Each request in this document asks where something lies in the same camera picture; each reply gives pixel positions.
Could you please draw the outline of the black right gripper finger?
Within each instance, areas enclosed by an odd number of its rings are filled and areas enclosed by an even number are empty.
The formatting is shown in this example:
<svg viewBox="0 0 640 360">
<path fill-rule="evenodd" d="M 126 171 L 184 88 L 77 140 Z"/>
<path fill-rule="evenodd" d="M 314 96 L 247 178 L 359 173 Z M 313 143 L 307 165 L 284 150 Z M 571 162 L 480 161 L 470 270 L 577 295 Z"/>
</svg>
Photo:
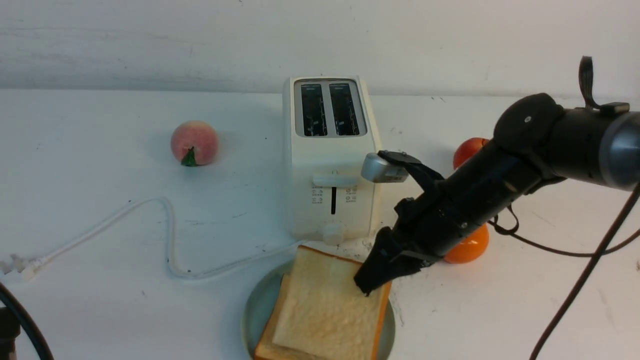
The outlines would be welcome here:
<svg viewBox="0 0 640 360">
<path fill-rule="evenodd" d="M 396 258 L 401 247 L 393 238 L 393 229 L 381 228 L 375 235 L 374 244 L 353 278 L 360 291 L 369 296 L 373 291 L 399 276 L 400 267 Z"/>
</svg>

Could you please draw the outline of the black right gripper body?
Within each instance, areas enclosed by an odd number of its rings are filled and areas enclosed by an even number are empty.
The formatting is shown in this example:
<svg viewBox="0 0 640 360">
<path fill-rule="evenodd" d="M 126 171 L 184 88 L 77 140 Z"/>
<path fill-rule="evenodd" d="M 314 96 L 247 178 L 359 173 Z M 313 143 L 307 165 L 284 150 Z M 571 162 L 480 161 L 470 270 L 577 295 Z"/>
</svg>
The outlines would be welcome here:
<svg viewBox="0 0 640 360">
<path fill-rule="evenodd" d="M 437 182 L 418 198 L 402 199 L 391 228 L 400 245 L 398 277 L 441 260 L 448 251 L 506 206 L 505 176 L 490 167 L 472 168 Z"/>
</svg>

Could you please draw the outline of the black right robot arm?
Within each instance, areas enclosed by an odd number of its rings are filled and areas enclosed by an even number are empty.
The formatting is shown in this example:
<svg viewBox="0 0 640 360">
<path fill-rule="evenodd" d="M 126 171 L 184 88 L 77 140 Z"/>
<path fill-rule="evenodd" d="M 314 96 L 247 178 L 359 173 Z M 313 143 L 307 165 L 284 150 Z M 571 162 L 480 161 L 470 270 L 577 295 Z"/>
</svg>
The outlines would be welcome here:
<svg viewBox="0 0 640 360">
<path fill-rule="evenodd" d="M 639 185 L 639 113 L 613 103 L 601 109 L 565 109 L 538 93 L 516 101 L 494 126 L 493 137 L 453 174 L 436 171 L 404 152 L 381 150 L 365 160 L 364 178 L 422 189 L 394 208 L 359 270 L 364 293 L 439 262 L 448 251 L 521 196 L 566 179 L 633 191 Z"/>
</svg>

